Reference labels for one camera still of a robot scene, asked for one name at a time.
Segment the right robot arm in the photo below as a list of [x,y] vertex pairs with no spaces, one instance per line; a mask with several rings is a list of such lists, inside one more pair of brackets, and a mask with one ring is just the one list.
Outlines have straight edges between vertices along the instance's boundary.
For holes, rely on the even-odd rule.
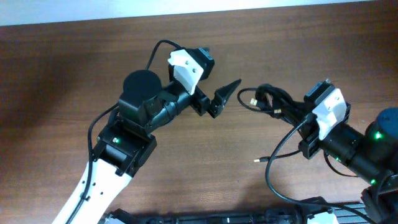
[[348,125],[351,106],[326,81],[304,96],[310,121],[298,148],[311,159],[319,150],[370,184],[361,193],[376,223],[397,223],[397,108],[382,110],[365,133]]

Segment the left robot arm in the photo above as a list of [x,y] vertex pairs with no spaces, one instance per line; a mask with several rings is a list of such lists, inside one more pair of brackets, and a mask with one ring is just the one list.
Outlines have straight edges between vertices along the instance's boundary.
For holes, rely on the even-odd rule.
[[88,141],[85,171],[54,223],[98,223],[156,148],[154,130],[188,107],[216,118],[240,83],[237,79],[222,86],[210,100],[199,88],[189,94],[175,78],[162,86],[148,69],[130,73],[118,102],[104,111],[109,119],[96,144]]

